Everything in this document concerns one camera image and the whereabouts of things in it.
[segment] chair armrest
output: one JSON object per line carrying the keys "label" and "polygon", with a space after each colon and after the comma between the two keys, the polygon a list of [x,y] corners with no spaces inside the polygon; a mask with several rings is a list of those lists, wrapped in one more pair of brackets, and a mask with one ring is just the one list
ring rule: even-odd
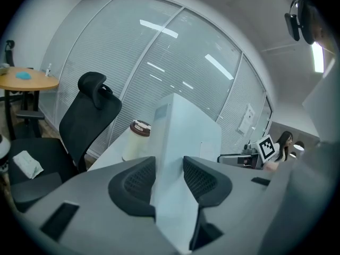
{"label": "chair armrest", "polygon": [[21,119],[45,119],[45,116],[42,112],[35,112],[34,110],[20,110],[16,113],[16,117]]}

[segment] window blind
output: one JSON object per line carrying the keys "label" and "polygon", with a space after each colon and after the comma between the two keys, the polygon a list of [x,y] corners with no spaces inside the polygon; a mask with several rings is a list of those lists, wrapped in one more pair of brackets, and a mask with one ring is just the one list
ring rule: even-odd
{"label": "window blind", "polygon": [[[179,9],[159,0],[112,0],[88,24],[66,61],[59,85],[55,123],[78,93],[77,82],[86,72],[107,76],[105,84],[119,97],[129,75],[157,28]],[[90,149],[97,155],[107,146],[108,128]]]}
{"label": "window blind", "polygon": [[[234,86],[224,110],[216,121],[222,128],[222,154],[240,153],[248,143],[250,135],[260,116],[266,92],[249,61],[243,57]],[[242,118],[250,104],[255,111],[253,124],[247,133],[238,130]]]}
{"label": "window blind", "polygon": [[183,10],[158,36],[137,68],[109,143],[133,119],[152,124],[156,102],[174,92],[215,121],[240,57],[241,52],[223,33],[191,11]]}
{"label": "window blind", "polygon": [[[81,31],[96,13],[110,0],[82,0],[67,15],[55,32],[46,54],[42,60],[41,69],[46,71],[51,63],[50,75],[59,79],[67,56]],[[48,120],[54,124],[54,107],[57,88],[41,91],[39,107]]]}

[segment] table leg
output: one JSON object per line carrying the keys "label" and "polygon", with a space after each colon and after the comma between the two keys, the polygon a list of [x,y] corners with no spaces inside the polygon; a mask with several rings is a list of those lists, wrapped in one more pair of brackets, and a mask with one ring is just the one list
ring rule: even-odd
{"label": "table leg", "polygon": [[[27,91],[23,91],[22,92],[22,103],[23,103],[23,107],[22,109],[24,111],[28,110],[28,92]],[[25,124],[28,125],[29,124],[29,120],[25,119]]]}
{"label": "table leg", "polygon": [[[34,91],[34,96],[33,96],[33,110],[38,111],[38,106],[39,106],[39,91]],[[39,129],[39,121],[38,120],[32,120],[32,125],[33,125],[33,131],[34,134],[37,138],[41,138],[41,133]]]}
{"label": "table leg", "polygon": [[33,96],[33,110],[38,111],[38,106],[39,106],[39,91],[34,91],[34,96]]}
{"label": "table leg", "polygon": [[13,128],[12,118],[11,118],[10,91],[8,90],[5,90],[5,114],[6,114],[8,131],[10,133],[10,138],[12,141],[14,141],[15,134],[14,134],[14,128]]}

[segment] cup lid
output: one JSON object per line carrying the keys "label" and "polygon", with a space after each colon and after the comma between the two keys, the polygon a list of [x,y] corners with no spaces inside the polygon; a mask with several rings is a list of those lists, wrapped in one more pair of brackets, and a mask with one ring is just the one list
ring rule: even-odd
{"label": "cup lid", "polygon": [[130,124],[130,129],[138,135],[149,137],[151,125],[142,120],[133,120],[133,122]]}

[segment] woman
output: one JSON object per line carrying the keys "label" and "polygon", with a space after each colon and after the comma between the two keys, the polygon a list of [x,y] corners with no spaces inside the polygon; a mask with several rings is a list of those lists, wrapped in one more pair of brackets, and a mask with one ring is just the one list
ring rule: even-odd
{"label": "woman", "polygon": [[264,170],[275,171],[281,162],[285,162],[288,157],[288,147],[293,141],[293,134],[289,131],[282,133],[281,137],[274,144],[275,154],[266,161]]}

